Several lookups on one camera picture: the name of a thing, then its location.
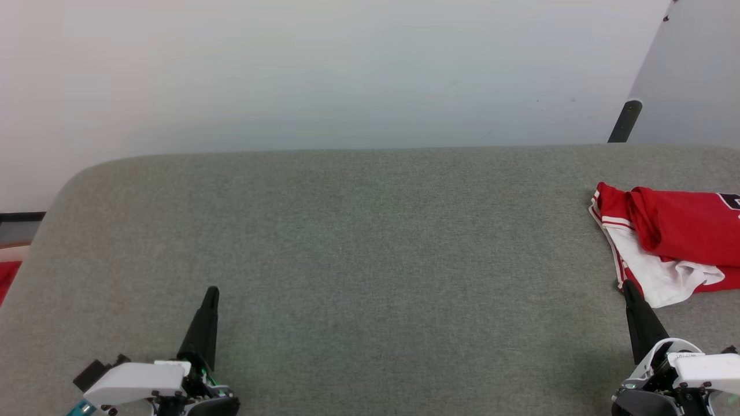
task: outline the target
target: gray felt surface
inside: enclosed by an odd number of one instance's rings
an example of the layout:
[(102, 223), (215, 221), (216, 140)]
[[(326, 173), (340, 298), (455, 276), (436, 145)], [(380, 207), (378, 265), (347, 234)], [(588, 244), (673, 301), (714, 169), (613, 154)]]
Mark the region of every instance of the gray felt surface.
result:
[[(94, 167), (0, 308), (0, 413), (64, 415), (93, 359), (171, 358), (221, 288), (241, 415), (607, 415), (633, 369), (598, 181), (740, 192), (740, 153), (600, 145), (168, 155)], [(659, 309), (709, 352), (740, 292)]]

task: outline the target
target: red and white clothing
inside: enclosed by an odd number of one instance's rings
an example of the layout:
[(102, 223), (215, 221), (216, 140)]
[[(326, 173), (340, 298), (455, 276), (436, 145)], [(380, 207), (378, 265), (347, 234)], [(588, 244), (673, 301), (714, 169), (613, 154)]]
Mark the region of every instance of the red and white clothing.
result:
[(740, 288), (740, 196), (624, 192), (603, 182), (590, 213), (612, 247), (619, 287), (638, 283), (653, 307), (694, 292)]

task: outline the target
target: white stripe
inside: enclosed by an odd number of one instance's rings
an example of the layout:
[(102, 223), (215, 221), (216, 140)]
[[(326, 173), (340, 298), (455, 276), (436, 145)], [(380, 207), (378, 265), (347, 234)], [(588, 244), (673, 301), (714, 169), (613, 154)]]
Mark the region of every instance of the white stripe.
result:
[(596, 211), (598, 210), (598, 208), (596, 207), (596, 200), (593, 199), (592, 201), (594, 201), (594, 204), (591, 206), (591, 208), (588, 209), (588, 213), (591, 214), (591, 217), (593, 217), (593, 220), (596, 221), (598, 225), (600, 225), (599, 228), (604, 233), (604, 236), (606, 237), (606, 241), (609, 243), (609, 247), (611, 247), (611, 256), (612, 256), (612, 259), (614, 260), (614, 267), (616, 270), (616, 282), (617, 282), (617, 286), (619, 286), (619, 288), (621, 289), (622, 279), (624, 279), (624, 276), (622, 275), (622, 273), (624, 273), (624, 270), (622, 268), (622, 262), (619, 261), (619, 253), (616, 251), (616, 247), (614, 246), (614, 242), (612, 242), (611, 237), (609, 236), (609, 233), (604, 228), (604, 224), (602, 224), (602, 222), (599, 220), (599, 217), (596, 216)]

